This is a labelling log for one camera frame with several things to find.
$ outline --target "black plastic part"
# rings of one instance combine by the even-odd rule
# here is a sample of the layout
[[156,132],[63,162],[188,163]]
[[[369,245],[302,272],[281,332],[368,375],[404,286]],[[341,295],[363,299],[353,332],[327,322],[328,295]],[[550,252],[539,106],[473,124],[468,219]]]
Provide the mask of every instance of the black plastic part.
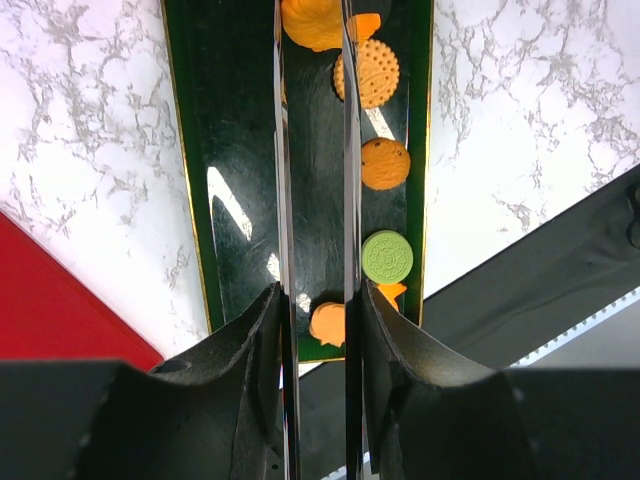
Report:
[[631,479],[640,370],[492,372],[403,318],[371,285],[365,410],[381,480]]
[[0,364],[2,478],[264,478],[279,308],[272,286],[155,374],[118,362]]
[[638,183],[640,166],[427,298],[422,328],[502,368],[638,287],[640,252],[628,237]]

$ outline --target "white marble surface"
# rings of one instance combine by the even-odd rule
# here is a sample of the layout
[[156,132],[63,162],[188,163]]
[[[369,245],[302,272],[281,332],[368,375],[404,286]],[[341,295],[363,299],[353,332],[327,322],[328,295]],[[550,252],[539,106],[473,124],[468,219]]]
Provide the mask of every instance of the white marble surface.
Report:
[[640,3],[436,0],[426,294],[638,163]]
[[158,0],[0,1],[0,205],[163,355],[207,334]]

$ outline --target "white plastic strip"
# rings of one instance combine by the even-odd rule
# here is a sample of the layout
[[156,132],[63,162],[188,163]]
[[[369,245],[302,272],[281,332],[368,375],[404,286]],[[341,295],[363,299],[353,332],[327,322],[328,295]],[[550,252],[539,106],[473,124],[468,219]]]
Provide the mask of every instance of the white plastic strip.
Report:
[[573,328],[570,328],[563,334],[557,336],[550,342],[542,345],[540,348],[537,348],[530,354],[518,360],[516,363],[511,365],[512,367],[527,367],[532,363],[537,362],[538,360],[543,359],[547,355],[555,352],[557,349],[566,345],[571,340],[578,338],[580,335],[588,332],[593,327],[600,325],[602,322],[607,321],[616,313],[621,312],[629,305],[633,305],[635,302],[640,301],[640,287],[631,290],[626,295],[623,295],[618,300],[612,302],[611,304],[604,307],[599,312],[594,313],[589,318],[583,320],[581,323],[576,325]]

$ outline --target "orange cookie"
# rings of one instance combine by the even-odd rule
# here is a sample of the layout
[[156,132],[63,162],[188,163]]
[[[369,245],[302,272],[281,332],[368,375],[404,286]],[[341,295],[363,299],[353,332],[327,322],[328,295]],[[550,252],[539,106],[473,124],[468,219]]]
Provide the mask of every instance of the orange cookie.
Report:
[[[339,0],[282,0],[282,26],[298,45],[322,52],[342,47],[342,9]],[[358,43],[380,28],[380,15],[360,13],[353,17]]]
[[[393,51],[380,40],[369,39],[358,46],[360,103],[375,108],[389,101],[398,88],[400,66]],[[342,54],[333,69],[336,93],[344,101],[344,63]]]
[[344,305],[327,302],[318,306],[311,316],[309,333],[320,340],[320,344],[327,343],[340,347],[344,343],[345,331]]
[[401,283],[392,283],[390,285],[378,285],[378,290],[380,290],[380,293],[384,295],[384,298],[387,299],[391,306],[398,311],[399,307],[396,298],[406,292],[407,287]]
[[388,138],[374,138],[362,147],[362,183],[372,190],[389,190],[409,175],[411,157],[404,145]]

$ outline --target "round green cookie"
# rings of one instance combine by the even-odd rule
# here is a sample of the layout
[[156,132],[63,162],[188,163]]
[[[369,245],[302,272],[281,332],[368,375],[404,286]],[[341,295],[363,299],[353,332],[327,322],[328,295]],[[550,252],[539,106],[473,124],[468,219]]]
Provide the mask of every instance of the round green cookie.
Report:
[[362,247],[362,269],[378,284],[390,285],[405,279],[413,265],[411,246],[402,235],[380,230],[371,235]]

